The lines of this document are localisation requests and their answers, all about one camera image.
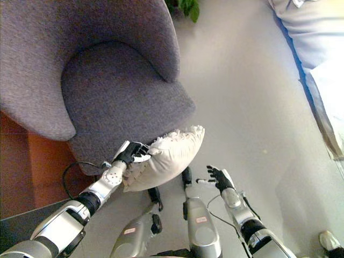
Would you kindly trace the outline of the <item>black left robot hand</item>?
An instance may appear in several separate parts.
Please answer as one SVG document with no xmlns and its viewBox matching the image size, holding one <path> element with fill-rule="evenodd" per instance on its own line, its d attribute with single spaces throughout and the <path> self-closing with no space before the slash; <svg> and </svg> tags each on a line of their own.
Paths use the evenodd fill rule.
<svg viewBox="0 0 344 258">
<path fill-rule="evenodd" d="M 114 164 L 116 161 L 124 162 L 126 165 L 148 161 L 151 158 L 148 151 L 147 145 L 141 142 L 126 140 L 116 152 L 111 164 Z"/>
</svg>

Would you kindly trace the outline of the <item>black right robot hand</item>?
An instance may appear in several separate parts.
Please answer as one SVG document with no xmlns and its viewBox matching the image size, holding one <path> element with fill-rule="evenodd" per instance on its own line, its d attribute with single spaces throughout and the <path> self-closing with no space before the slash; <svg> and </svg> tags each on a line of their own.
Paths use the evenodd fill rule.
<svg viewBox="0 0 344 258">
<path fill-rule="evenodd" d="M 234 182 L 226 169 L 218 169 L 215 166 L 207 165 L 206 170 L 210 179 L 197 178 L 197 184 L 214 186 L 219 190 L 221 196 L 227 189 L 231 189 L 234 192 L 237 191 L 234 186 Z"/>
</svg>

